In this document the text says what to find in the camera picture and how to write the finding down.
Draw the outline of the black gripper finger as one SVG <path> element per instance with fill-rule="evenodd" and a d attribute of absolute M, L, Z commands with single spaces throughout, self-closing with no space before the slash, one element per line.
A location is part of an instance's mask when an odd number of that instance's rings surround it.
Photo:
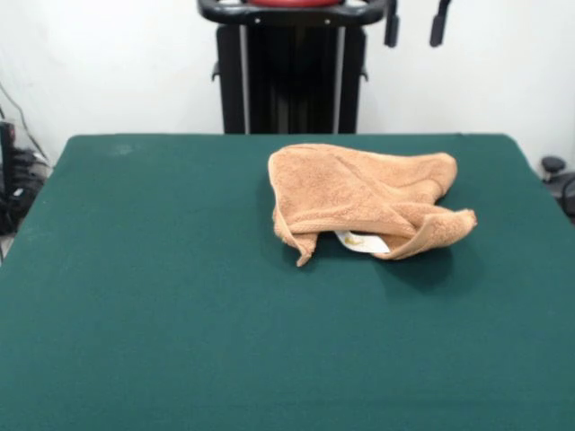
<path fill-rule="evenodd" d="M 429 44 L 432 48 L 438 48 L 443 44 L 447 26 L 447 14 L 451 0 L 440 0 L 438 10 L 433 18 Z"/>
<path fill-rule="evenodd" d="M 385 13 L 385 38 L 384 44 L 388 48 L 395 48 L 399 33 L 399 16 L 397 13 L 397 0 L 388 0 Z"/>

